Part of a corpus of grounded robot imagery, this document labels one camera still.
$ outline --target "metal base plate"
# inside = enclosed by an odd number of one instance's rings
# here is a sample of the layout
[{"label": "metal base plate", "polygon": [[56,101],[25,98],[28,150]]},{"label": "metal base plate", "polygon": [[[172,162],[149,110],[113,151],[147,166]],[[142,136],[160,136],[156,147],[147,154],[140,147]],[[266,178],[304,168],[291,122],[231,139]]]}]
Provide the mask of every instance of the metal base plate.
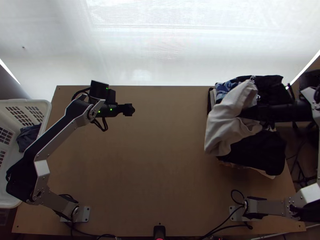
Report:
[{"label": "metal base plate", "polygon": [[[90,207],[82,207],[79,210],[77,219],[74,220],[74,222],[87,222],[89,221],[89,215],[90,215]],[[60,217],[60,222],[71,222],[69,220],[66,220],[63,217]]]},{"label": "metal base plate", "polygon": [[[238,207],[239,205],[229,206],[229,214],[232,214],[232,212]],[[232,214],[232,216],[230,216],[230,220],[234,222],[255,222],[259,220],[259,219],[249,219],[249,218],[243,217],[242,215],[244,214],[244,211],[245,211],[244,208],[240,208],[238,211]]]}]

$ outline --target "white cloth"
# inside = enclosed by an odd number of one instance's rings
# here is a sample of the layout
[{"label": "white cloth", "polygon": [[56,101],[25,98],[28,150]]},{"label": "white cloth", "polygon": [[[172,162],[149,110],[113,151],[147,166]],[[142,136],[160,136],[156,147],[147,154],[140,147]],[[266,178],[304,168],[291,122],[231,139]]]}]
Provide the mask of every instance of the white cloth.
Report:
[{"label": "white cloth", "polygon": [[250,80],[232,89],[208,114],[204,151],[215,156],[230,153],[230,145],[262,130],[258,121],[237,117],[256,105],[257,87]]}]

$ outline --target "table surface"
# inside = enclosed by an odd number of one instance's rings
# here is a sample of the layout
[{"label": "table surface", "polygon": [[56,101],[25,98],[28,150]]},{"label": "table surface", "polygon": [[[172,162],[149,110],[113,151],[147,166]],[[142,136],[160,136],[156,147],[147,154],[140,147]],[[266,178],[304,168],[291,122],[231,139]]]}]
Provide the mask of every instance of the table surface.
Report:
[{"label": "table surface", "polygon": [[[59,120],[72,95],[84,86],[57,86],[48,127]],[[119,104],[132,103],[132,117],[108,118],[77,129],[48,159],[48,185],[90,206],[90,219],[76,227],[91,234],[152,236],[165,225],[168,236],[201,236],[220,224],[233,205],[232,189],[269,200],[292,196],[287,165],[271,180],[258,172],[219,166],[204,153],[208,87],[115,86]],[[305,231],[302,222],[267,216],[253,230],[224,235]],[[68,235],[70,230],[44,206],[22,203],[13,232]]]}]

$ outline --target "white curtain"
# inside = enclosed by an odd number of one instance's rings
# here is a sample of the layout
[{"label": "white curtain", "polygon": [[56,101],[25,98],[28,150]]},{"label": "white curtain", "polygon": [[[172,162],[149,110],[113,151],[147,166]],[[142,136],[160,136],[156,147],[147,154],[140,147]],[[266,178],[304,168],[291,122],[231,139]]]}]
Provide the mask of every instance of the white curtain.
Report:
[{"label": "white curtain", "polygon": [[320,49],[317,0],[0,0],[0,58],[34,99],[56,85],[291,82]]}]

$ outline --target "white plastic basket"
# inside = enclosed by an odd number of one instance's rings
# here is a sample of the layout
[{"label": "white plastic basket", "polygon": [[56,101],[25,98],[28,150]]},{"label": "white plastic basket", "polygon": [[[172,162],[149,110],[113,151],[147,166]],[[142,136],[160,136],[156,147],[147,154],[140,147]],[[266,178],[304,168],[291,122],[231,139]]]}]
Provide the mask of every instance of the white plastic basket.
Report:
[{"label": "white plastic basket", "polygon": [[41,123],[41,136],[50,111],[51,103],[46,100],[0,100],[0,208],[15,208],[21,203],[6,192],[6,171],[23,157],[16,142],[20,129]]}]

